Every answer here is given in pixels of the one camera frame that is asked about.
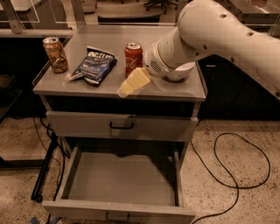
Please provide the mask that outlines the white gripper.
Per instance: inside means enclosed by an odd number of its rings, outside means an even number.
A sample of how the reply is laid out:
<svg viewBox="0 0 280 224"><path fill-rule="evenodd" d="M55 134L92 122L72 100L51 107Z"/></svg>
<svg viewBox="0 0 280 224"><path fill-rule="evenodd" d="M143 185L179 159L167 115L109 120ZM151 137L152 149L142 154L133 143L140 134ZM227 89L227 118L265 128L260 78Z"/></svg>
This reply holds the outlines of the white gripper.
<svg viewBox="0 0 280 224"><path fill-rule="evenodd" d="M151 75L163 78L175 70L169 65L173 59L174 48L154 42L143 54L143 67L134 69L118 88L117 93L125 98L151 81Z"/></svg>

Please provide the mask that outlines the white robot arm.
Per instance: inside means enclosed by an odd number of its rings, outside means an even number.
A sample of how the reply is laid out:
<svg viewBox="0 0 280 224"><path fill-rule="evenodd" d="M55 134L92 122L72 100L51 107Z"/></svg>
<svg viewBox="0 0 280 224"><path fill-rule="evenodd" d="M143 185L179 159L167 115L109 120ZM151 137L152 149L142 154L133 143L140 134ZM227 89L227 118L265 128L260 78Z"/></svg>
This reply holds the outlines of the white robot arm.
<svg viewBox="0 0 280 224"><path fill-rule="evenodd" d="M213 54L279 96L280 39L249 29L214 0L188 3L177 27L144 52L143 67L134 69L117 93L124 98L147 85L152 76L172 80L178 67Z"/></svg>

